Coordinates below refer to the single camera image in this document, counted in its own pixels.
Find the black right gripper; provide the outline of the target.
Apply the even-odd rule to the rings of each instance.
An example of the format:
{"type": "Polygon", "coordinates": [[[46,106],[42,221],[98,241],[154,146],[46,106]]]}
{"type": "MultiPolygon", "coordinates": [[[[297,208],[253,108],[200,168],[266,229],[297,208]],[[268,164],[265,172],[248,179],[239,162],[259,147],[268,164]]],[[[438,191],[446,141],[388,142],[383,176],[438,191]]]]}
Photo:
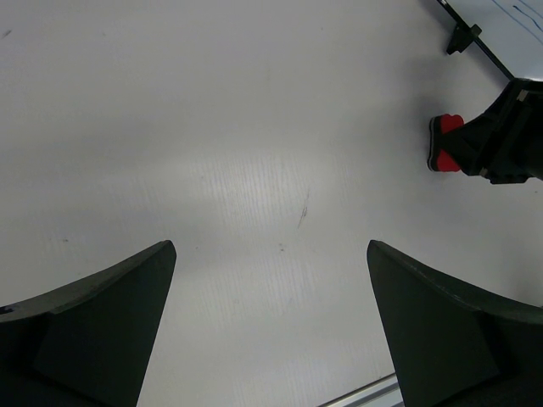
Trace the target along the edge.
{"type": "Polygon", "coordinates": [[[542,177],[542,83],[511,80],[469,122],[440,116],[440,170],[482,176],[494,185],[542,177]]]}

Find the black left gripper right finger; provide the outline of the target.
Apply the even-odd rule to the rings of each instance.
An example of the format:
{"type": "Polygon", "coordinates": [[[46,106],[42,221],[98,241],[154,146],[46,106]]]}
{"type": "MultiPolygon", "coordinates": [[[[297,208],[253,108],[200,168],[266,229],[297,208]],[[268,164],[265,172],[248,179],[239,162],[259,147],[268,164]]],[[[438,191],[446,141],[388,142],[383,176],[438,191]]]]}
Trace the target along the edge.
{"type": "Polygon", "coordinates": [[[372,290],[406,406],[540,406],[542,309],[367,248],[372,290]]]}

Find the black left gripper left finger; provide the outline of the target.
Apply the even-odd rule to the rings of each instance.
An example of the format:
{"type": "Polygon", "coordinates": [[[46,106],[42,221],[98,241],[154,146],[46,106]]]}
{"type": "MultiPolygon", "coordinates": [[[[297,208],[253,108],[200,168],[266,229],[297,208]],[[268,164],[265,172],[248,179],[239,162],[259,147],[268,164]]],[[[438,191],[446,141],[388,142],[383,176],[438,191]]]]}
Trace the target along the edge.
{"type": "Polygon", "coordinates": [[[3,406],[135,406],[176,263],[162,241],[1,308],[3,406]]]}

